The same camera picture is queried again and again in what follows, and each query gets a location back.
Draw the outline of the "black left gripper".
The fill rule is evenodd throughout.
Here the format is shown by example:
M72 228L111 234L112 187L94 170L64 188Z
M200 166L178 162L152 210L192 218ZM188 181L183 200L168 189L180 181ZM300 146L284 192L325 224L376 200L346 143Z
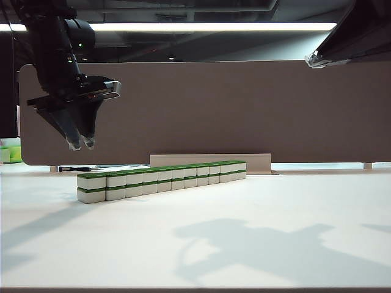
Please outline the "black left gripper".
M69 149L81 149L81 135L86 147L95 146L95 122L103 100L102 76L78 76L72 89L27 100L36 112L67 141ZM72 120L66 107L72 108Z

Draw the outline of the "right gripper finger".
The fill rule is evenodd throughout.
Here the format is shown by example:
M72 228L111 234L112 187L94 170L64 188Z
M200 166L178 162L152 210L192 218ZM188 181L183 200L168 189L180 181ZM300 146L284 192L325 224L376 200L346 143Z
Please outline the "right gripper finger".
M360 56L360 57L336 60L336 61L326 60L325 62L318 65L318 68L345 65L349 63L383 62L383 61L390 61L390 52L381 52L379 54L370 54L366 56Z
M343 18L314 52L305 58L318 68L336 61L390 52L390 1L353 1Z

